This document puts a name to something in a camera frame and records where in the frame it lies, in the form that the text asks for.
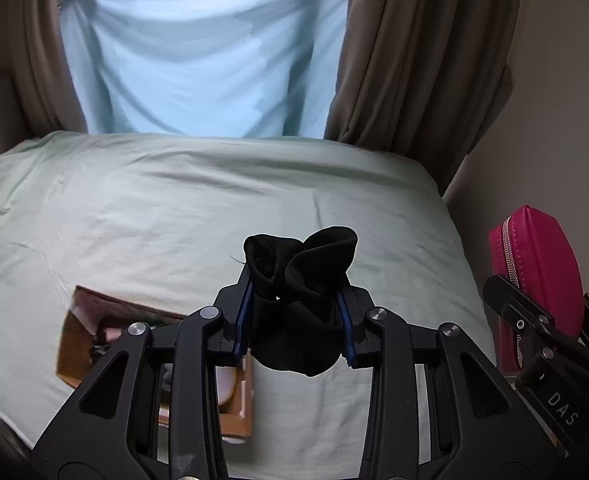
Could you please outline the brown left curtain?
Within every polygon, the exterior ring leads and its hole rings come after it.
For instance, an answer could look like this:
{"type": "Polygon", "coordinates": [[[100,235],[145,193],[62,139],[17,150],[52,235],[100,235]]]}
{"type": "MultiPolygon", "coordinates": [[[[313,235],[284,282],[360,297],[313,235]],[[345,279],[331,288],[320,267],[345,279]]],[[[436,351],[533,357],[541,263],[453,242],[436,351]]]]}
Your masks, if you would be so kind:
{"type": "Polygon", "coordinates": [[[58,0],[0,0],[0,70],[33,134],[87,130],[64,55],[58,0]]]}

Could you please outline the brown cardboard box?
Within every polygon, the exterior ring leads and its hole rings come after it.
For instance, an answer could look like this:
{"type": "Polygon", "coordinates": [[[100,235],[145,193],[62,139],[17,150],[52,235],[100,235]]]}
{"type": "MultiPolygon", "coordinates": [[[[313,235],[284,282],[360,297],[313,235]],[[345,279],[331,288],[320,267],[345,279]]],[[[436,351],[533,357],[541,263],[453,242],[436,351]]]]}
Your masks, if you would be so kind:
{"type": "Polygon", "coordinates": [[[252,359],[228,354],[231,328],[214,307],[179,314],[133,304],[78,286],[64,320],[57,374],[75,393],[63,416],[139,440],[150,450],[157,426],[194,424],[207,438],[252,434],[252,359]],[[173,364],[163,396],[164,363],[173,364]],[[217,404],[215,368],[236,367],[234,396],[217,404]]]}

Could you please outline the light blue hanging sheet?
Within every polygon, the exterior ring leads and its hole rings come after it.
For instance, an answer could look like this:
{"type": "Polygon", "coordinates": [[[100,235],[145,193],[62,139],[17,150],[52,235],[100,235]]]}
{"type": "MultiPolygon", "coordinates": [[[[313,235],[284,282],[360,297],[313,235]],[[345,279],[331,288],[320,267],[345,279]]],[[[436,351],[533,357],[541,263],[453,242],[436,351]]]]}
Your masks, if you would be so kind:
{"type": "Polygon", "coordinates": [[[62,0],[87,129],[323,136],[347,0],[62,0]]]}

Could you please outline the black scrunchie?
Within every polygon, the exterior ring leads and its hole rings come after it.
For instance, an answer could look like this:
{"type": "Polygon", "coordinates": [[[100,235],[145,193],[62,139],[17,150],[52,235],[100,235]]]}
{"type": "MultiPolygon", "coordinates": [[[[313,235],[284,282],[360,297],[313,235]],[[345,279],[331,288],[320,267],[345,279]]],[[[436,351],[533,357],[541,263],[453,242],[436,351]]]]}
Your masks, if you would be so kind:
{"type": "Polygon", "coordinates": [[[337,295],[356,246],[347,226],[306,240],[255,234],[244,241],[252,284],[244,343],[256,361],[307,377],[334,366],[344,339],[337,295]]]}

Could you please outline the pale green bed sheet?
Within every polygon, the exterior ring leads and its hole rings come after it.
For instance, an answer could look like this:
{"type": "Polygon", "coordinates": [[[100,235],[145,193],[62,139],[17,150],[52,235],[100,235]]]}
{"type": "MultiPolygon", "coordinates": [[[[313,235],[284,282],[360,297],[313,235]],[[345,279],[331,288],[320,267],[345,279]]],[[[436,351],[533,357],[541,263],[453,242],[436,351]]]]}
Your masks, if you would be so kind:
{"type": "Polygon", "coordinates": [[[358,236],[349,279],[411,324],[494,350],[462,242],[411,160],[320,140],[56,132],[0,155],[0,434],[29,451],[70,396],[74,289],[191,313],[237,281],[253,234],[358,236]]]}

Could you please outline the grey fluffy plush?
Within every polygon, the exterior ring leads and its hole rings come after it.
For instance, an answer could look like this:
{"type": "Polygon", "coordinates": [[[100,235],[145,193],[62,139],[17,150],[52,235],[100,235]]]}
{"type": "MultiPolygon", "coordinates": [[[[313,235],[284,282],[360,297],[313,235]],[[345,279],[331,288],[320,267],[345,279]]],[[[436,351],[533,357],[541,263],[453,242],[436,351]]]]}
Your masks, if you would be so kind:
{"type": "Polygon", "coordinates": [[[173,364],[164,363],[161,376],[161,391],[163,396],[169,396],[172,392],[173,364]]]}

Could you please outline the brown right curtain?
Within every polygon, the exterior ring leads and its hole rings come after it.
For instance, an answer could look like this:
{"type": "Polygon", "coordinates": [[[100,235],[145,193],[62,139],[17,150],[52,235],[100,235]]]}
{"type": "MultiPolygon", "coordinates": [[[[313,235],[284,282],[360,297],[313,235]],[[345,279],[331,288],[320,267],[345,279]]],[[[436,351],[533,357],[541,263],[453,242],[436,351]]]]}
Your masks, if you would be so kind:
{"type": "Polygon", "coordinates": [[[506,105],[520,0],[349,0],[326,139],[416,160],[445,192],[506,105]]]}

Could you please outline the brown curtain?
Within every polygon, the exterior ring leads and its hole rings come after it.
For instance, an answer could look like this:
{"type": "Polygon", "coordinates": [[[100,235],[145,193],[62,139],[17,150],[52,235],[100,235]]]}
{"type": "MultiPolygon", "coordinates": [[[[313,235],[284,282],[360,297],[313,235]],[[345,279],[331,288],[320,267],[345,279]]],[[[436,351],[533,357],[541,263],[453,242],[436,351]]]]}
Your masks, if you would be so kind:
{"type": "Polygon", "coordinates": [[[0,70],[33,134],[87,130],[64,55],[58,0],[0,0],[0,70]]]}
{"type": "Polygon", "coordinates": [[[506,105],[520,0],[349,0],[326,139],[416,160],[445,192],[506,105]]]}

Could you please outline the magenta zip pouch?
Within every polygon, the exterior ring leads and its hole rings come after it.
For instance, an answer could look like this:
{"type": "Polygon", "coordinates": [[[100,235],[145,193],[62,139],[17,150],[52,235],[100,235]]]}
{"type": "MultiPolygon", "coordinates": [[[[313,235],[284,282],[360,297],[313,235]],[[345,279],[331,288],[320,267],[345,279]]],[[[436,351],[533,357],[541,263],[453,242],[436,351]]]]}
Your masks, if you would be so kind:
{"type": "Polygon", "coordinates": [[[583,285],[573,249],[556,218],[523,205],[488,233],[492,270],[507,278],[574,341],[584,321],[583,285]]]}

